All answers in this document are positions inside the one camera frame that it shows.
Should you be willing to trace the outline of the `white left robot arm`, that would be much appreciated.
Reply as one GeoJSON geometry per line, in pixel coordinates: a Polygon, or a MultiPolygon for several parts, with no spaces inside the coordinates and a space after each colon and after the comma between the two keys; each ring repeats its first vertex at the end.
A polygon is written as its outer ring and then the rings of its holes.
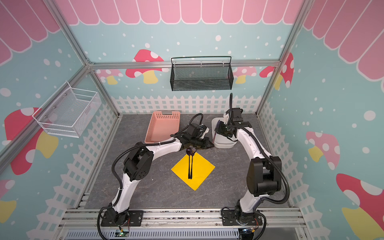
{"type": "Polygon", "coordinates": [[[183,150],[194,154],[197,150],[214,147],[209,137],[205,136],[209,128],[202,124],[203,119],[204,115],[198,113],[191,118],[186,127],[171,134],[167,141],[152,144],[138,142],[114,160],[111,171],[119,182],[119,188],[111,203],[102,207],[98,213],[97,230],[101,239],[106,239],[101,230],[102,215],[118,227],[126,225],[131,220],[129,214],[131,198],[140,180],[148,175],[153,160],[183,150]]]}

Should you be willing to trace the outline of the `purple metal fork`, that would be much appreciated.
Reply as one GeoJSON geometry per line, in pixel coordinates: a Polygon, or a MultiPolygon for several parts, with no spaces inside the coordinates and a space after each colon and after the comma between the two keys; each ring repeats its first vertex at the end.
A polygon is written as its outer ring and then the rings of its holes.
{"type": "Polygon", "coordinates": [[[193,163],[194,163],[194,155],[196,153],[196,148],[191,147],[190,148],[190,157],[191,157],[191,163],[190,163],[190,179],[193,178],[193,163]]]}

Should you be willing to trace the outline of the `yellow paper napkin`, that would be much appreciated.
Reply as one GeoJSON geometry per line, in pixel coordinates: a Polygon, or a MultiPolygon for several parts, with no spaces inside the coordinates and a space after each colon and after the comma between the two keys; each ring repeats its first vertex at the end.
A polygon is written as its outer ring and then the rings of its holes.
{"type": "Polygon", "coordinates": [[[206,160],[199,153],[194,155],[193,163],[193,178],[188,179],[188,162],[189,157],[185,155],[176,165],[171,169],[185,184],[191,189],[196,191],[206,178],[215,169],[215,166],[206,160]]]}

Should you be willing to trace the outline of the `purple metal spoon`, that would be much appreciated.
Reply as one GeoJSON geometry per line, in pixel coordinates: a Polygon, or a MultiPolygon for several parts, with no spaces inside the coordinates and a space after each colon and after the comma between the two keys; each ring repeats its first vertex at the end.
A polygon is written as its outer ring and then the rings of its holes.
{"type": "Polygon", "coordinates": [[[193,154],[194,154],[194,151],[193,151],[193,148],[192,147],[189,147],[188,149],[186,149],[186,153],[189,157],[189,162],[188,162],[188,179],[192,179],[192,163],[193,163],[193,154]]]}

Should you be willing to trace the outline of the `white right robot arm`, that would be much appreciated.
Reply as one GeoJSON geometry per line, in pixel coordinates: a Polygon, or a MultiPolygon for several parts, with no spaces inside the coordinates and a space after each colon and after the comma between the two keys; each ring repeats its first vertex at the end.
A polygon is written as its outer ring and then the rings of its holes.
{"type": "Polygon", "coordinates": [[[214,145],[218,149],[230,149],[240,143],[245,149],[250,165],[247,173],[247,192],[238,200],[234,209],[222,208],[223,224],[243,226],[241,240],[258,240],[267,227],[266,216],[258,209],[260,204],[286,203],[290,187],[282,171],[282,161],[272,156],[256,137],[252,125],[244,121],[243,109],[233,107],[233,95],[229,97],[229,109],[222,118],[215,118],[212,126],[214,145]]]}

